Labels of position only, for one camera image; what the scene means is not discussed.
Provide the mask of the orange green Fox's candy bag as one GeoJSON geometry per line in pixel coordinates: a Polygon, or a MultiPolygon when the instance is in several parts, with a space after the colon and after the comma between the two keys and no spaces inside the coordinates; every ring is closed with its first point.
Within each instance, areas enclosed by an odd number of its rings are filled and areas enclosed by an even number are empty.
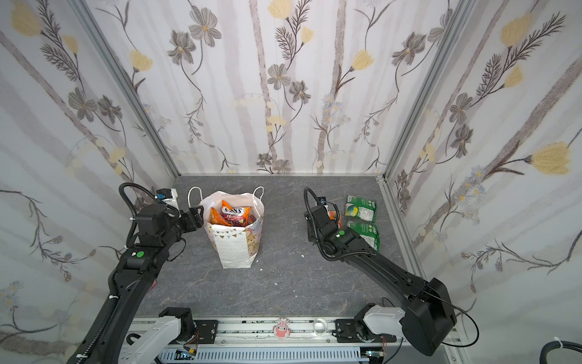
{"type": "Polygon", "coordinates": [[[233,207],[226,200],[222,201],[220,214],[224,221],[233,227],[246,227],[256,221],[252,207],[233,207]]]}

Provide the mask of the white cartoon paper bag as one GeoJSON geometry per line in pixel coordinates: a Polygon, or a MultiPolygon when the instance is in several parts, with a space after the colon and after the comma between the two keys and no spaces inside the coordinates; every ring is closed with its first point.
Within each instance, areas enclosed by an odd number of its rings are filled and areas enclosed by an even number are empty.
{"type": "Polygon", "coordinates": [[[252,266],[260,247],[262,226],[265,221],[265,206],[262,202],[265,188],[257,187],[251,193],[227,194],[217,191],[202,195],[200,187],[191,187],[187,194],[190,208],[204,208],[204,229],[218,254],[221,266],[226,269],[249,268],[252,266]],[[210,208],[221,211],[222,201],[226,200],[233,207],[249,206],[253,208],[256,221],[246,227],[228,227],[210,223],[210,208]]]}

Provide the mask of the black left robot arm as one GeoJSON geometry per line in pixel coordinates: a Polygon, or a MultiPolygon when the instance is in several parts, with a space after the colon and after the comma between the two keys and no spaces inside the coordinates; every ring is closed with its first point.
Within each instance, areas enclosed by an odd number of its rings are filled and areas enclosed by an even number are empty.
{"type": "Polygon", "coordinates": [[[118,192],[132,214],[126,250],[108,277],[109,293],[69,363],[114,363],[146,293],[170,260],[170,249],[186,233],[203,227],[202,206],[180,210],[155,194],[126,182],[118,192]]]}

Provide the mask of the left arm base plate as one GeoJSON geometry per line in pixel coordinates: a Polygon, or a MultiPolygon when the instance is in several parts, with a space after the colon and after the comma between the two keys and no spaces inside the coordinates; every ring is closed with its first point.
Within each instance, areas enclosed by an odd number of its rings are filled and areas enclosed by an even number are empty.
{"type": "Polygon", "coordinates": [[[214,344],[218,333],[218,320],[193,320],[186,323],[179,320],[179,335],[170,344],[193,345],[214,344]]]}

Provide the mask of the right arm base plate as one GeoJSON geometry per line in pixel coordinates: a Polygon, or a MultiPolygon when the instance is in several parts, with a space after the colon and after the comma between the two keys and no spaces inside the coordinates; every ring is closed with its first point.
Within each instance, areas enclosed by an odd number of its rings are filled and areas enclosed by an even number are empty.
{"type": "Polygon", "coordinates": [[[340,318],[335,321],[332,335],[340,344],[384,344],[397,343],[399,340],[393,335],[376,335],[357,323],[353,318],[340,318]]]}

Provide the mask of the orange red snack packet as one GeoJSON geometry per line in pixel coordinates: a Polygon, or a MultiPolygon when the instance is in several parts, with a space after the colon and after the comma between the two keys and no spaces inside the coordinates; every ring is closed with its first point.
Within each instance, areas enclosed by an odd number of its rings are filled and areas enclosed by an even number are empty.
{"type": "Polygon", "coordinates": [[[220,212],[218,212],[214,207],[210,208],[210,223],[222,226],[233,227],[233,225],[225,219],[220,212]]]}

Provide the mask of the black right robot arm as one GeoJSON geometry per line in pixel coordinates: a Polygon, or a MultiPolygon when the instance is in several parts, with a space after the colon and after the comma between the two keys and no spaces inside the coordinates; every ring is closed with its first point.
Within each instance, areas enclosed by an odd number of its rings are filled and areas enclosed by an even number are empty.
{"type": "Polygon", "coordinates": [[[466,313],[452,303],[445,284],[404,270],[353,229],[340,227],[311,188],[305,187],[303,199],[309,242],[318,247],[323,258],[357,268],[394,301],[392,307],[369,303],[355,315],[350,329],[336,329],[336,337],[363,342],[380,336],[395,337],[425,356],[434,355],[456,326],[456,315],[466,313]]]}

